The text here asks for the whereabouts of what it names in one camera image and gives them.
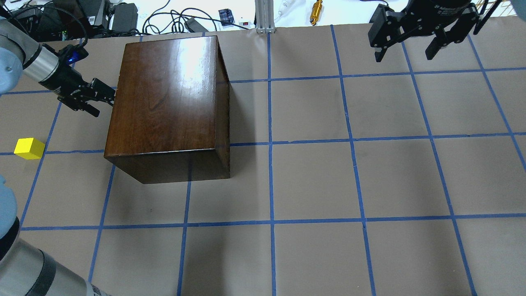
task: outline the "box top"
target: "box top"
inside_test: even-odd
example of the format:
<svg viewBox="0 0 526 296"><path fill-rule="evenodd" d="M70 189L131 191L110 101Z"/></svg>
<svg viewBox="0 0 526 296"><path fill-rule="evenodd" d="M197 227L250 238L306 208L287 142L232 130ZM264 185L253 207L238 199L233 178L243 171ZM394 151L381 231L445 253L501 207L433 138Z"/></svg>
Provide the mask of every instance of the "box top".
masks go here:
<svg viewBox="0 0 526 296"><path fill-rule="evenodd" d="M104 156L215 147L216 36L129 43Z"/></svg>

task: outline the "yellow block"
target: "yellow block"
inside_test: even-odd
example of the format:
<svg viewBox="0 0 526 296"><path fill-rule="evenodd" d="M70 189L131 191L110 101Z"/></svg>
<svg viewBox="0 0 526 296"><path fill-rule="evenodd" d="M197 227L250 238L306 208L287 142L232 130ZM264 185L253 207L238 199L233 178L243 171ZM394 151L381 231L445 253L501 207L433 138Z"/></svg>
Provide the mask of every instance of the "yellow block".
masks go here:
<svg viewBox="0 0 526 296"><path fill-rule="evenodd" d="M41 159L45 147L46 144L33 137L18 139L15 154L27 160Z"/></svg>

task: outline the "black band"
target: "black band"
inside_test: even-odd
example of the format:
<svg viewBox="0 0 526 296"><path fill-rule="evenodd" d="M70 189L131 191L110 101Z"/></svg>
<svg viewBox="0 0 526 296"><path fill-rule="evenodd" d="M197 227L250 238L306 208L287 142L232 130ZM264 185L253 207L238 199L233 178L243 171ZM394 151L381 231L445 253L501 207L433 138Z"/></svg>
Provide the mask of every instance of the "black band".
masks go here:
<svg viewBox="0 0 526 296"><path fill-rule="evenodd" d="M11 246L15 242L16 236L18 235L18 229L20 228L20 222L18 218L15 219L15 223L9 229L9 231L0 238L0 261L4 258L5 254L11 249Z"/></svg>
<svg viewBox="0 0 526 296"><path fill-rule="evenodd" d="M42 269L38 275L35 283L31 289L26 293L26 296L45 296L51 288L53 281L55 280L55 274L57 272L57 262L53 257L42 252L44 256L44 263Z"/></svg>
<svg viewBox="0 0 526 296"><path fill-rule="evenodd" d="M40 52L42 52L42 45L38 45L38 49L36 50L35 54L27 61L24 63L24 69L29 67L29 65L31 65L35 60L36 58L38 58L38 55L40 54Z"/></svg>

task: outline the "screwdriver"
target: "screwdriver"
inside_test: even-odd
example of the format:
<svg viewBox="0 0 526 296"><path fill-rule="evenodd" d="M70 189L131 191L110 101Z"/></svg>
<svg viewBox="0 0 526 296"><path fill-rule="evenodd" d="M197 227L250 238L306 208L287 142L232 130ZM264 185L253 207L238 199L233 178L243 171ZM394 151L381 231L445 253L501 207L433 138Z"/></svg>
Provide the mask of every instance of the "screwdriver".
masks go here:
<svg viewBox="0 0 526 296"><path fill-rule="evenodd" d="M318 20L320 19L322 2L323 0L316 0L314 5L312 6L312 13L310 14L310 24L313 26L315 26Z"/></svg>

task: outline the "brown wooden box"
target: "brown wooden box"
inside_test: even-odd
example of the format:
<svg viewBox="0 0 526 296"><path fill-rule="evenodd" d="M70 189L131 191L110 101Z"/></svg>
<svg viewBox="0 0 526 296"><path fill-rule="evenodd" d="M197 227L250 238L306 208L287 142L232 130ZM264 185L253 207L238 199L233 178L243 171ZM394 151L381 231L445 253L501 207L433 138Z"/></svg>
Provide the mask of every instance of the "brown wooden box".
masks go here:
<svg viewBox="0 0 526 296"><path fill-rule="evenodd" d="M127 44L104 158L144 184L229 178L228 101L216 36Z"/></svg>

